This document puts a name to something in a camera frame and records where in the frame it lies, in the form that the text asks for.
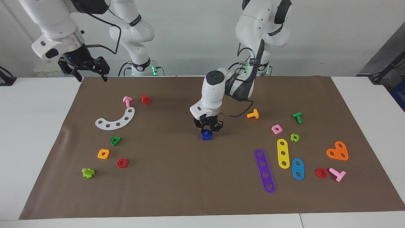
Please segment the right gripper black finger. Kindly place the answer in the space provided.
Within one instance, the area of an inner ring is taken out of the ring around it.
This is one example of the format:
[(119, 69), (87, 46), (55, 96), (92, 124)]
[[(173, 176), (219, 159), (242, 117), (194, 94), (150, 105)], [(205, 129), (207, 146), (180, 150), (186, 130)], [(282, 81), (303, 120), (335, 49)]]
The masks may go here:
[(104, 82), (107, 82), (107, 75), (110, 71), (110, 66), (103, 57), (98, 57), (94, 59), (94, 70), (95, 73), (101, 75)]
[(73, 68), (71, 68), (64, 58), (60, 58), (59, 67), (65, 75), (72, 75), (78, 80), (78, 82), (82, 82), (83, 77), (78, 72), (78, 66), (75, 65)]

